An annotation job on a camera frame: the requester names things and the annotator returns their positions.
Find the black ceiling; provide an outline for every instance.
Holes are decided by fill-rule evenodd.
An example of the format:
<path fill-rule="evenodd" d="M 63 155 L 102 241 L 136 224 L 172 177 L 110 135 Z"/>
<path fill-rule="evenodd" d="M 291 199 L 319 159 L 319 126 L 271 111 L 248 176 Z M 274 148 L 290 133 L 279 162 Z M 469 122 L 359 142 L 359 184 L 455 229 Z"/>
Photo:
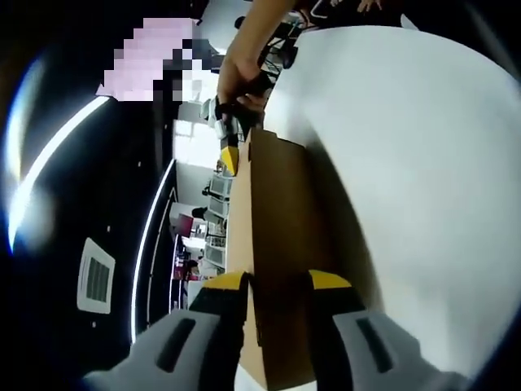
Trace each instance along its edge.
<path fill-rule="evenodd" d="M 0 20 L 0 45 L 16 51 L 15 45 L 20 44 L 28 53 L 26 59 L 41 55 L 46 64 L 28 123 L 25 173 L 57 129 L 94 98 L 103 70 L 112 67 L 114 49 L 132 37 L 132 29 L 140 27 L 144 17 L 186 16 L 188 2 L 31 3 L 3 2 L 0 6 L 11 8 L 10 13 L 0 14 L 6 17 Z M 171 94 L 168 78 L 175 76 L 169 74 L 167 82 L 158 83 L 164 97 L 169 90 Z M 162 112 L 160 127 L 154 110 Z M 23 381 L 52 373 L 81 376 L 109 368 L 128 353 L 138 245 L 160 176 L 172 155 L 169 124 L 176 115 L 177 103 L 171 99 L 159 106 L 111 100 L 74 130 L 42 172 L 37 185 L 56 207 L 52 239 L 38 253 L 26 252 L 18 243 L 11 259 L 13 273 L 4 274 L 11 310 L 5 313 L 12 326 L 8 335 L 15 346 L 10 364 L 33 374 Z M 164 159 L 158 167 L 160 153 Z M 166 202 L 163 197 L 159 209 Z M 77 309 L 77 276 L 87 237 L 116 259 L 109 315 Z M 161 243 L 156 262 L 167 270 L 161 260 L 171 264 L 171 244 L 168 237 Z"/>

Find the cardboard box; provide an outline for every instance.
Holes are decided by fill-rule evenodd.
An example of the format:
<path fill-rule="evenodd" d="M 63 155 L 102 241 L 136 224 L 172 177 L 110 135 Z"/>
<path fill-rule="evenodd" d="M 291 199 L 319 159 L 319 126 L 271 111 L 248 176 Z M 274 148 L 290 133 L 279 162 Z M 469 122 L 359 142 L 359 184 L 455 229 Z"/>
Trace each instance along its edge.
<path fill-rule="evenodd" d="M 230 195 L 227 271 L 255 275 L 240 365 L 268 390 L 314 380 L 297 279 L 335 270 L 302 146 L 252 130 Z"/>

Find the human hand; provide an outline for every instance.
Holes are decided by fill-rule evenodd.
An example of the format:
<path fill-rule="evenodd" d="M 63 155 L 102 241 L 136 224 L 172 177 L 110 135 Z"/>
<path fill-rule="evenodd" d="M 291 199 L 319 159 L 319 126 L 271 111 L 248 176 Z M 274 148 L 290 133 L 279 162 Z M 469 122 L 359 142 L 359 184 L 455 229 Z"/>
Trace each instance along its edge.
<path fill-rule="evenodd" d="M 219 103 L 230 103 L 237 99 L 240 90 L 255 79 L 261 70 L 253 59 L 241 58 L 229 51 L 222 61 L 217 83 L 217 97 Z"/>
<path fill-rule="evenodd" d="M 244 96 L 239 96 L 237 98 L 237 101 L 245 108 L 259 114 L 259 123 L 257 125 L 260 127 L 262 127 L 264 124 L 265 107 L 268 103 L 271 91 L 271 89 L 267 89 L 262 96 L 245 94 Z"/>
<path fill-rule="evenodd" d="M 382 10 L 382 0 L 361 0 L 360 5 L 357 8 L 357 11 L 368 12 L 371 10 L 375 3 L 378 6 L 379 10 Z"/>

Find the white wall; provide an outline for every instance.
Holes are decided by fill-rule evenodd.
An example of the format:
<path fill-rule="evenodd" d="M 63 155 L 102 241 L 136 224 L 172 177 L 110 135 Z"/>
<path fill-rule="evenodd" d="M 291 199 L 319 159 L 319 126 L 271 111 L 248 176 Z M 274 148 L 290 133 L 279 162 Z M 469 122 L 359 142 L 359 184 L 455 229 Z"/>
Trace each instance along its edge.
<path fill-rule="evenodd" d="M 207 206 L 208 197 L 201 191 L 208 185 L 213 176 L 211 169 L 205 169 L 197 165 L 186 165 L 176 162 L 177 168 L 177 198 L 180 203 L 188 205 Z"/>
<path fill-rule="evenodd" d="M 386 313 L 418 338 L 426 360 L 473 376 L 521 300 L 514 79 L 431 34 L 322 30 L 299 39 L 265 128 L 323 145 L 372 260 L 356 272 L 378 281 Z"/>
<path fill-rule="evenodd" d="M 237 33 L 235 20 L 246 15 L 250 6 L 244 0 L 210 0 L 199 26 L 202 37 L 224 53 Z"/>

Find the white table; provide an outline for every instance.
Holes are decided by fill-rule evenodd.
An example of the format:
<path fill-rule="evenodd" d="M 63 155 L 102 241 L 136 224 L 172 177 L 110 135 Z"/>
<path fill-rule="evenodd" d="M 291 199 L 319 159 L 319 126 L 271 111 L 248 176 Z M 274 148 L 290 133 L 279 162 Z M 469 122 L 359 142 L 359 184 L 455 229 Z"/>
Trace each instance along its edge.
<path fill-rule="evenodd" d="M 424 358 L 473 376 L 521 297 L 517 86 L 482 55 L 413 30 L 332 29 L 297 46 L 265 128 L 326 152 L 366 238 L 368 292 Z"/>

